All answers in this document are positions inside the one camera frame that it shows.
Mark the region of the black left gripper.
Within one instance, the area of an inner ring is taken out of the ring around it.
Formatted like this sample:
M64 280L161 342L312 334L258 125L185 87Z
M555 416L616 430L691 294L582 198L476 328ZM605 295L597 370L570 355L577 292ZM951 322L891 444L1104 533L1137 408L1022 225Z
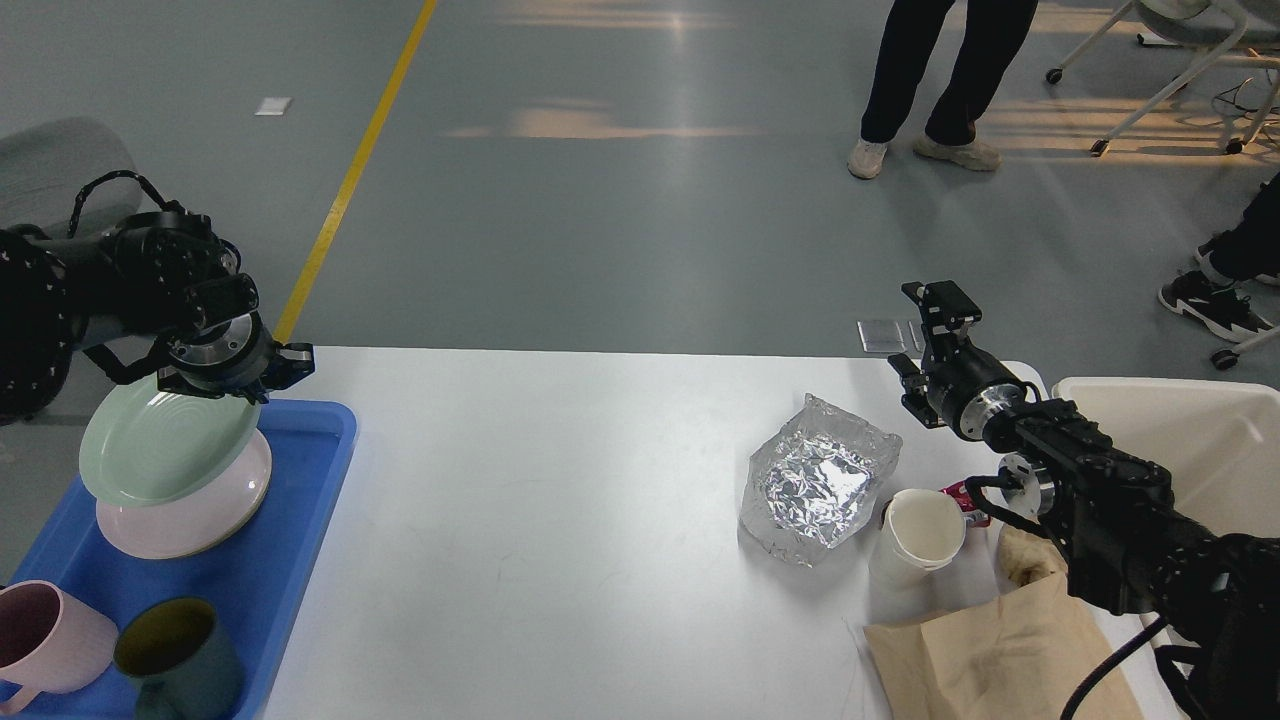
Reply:
M191 340L168 342L169 368L157 373L161 392L196 398L269 402L315 373L311 343L274 342L257 313L241 315Z

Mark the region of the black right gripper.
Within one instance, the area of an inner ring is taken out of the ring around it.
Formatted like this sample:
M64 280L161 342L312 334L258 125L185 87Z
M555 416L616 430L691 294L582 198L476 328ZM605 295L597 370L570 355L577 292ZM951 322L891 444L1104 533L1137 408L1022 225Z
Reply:
M955 281L906 282L901 292L920 314L925 350L925 374L906 354L887 357L901 405L927 429L946 425L965 441L983 441L996 415L1025 401L1023 380L970 341L983 313Z

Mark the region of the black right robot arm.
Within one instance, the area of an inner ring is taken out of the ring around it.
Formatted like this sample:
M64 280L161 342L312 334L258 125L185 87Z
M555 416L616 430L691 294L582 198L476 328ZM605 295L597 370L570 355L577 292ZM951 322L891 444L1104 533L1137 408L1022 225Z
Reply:
M970 341L982 314L956 283L908 282L902 292L923 333L920 363L890 357L904 407L923 427L946 427L1004 455L996 475L965 479L970 500L1050 541L1068 564L1070 596L1115 615L1157 616L1076 687L1062 717L1171 628L1187 643L1158 647L1155 661L1188 717L1275 719L1277 541L1216 536L1181 515L1167 469L1116 448L1073 401L1042 398Z

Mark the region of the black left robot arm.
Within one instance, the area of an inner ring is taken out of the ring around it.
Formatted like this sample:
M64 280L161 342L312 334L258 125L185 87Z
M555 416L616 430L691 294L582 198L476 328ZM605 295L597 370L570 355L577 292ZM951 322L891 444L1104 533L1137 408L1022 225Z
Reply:
M264 325L260 293L241 251L211 219L131 179L156 204L96 236L79 236L99 187L76 196L63 240L32 224L1 242L1 416L31 419L61 392L77 354L118 386L151 378L163 392L266 404L315 373L308 343L283 343Z

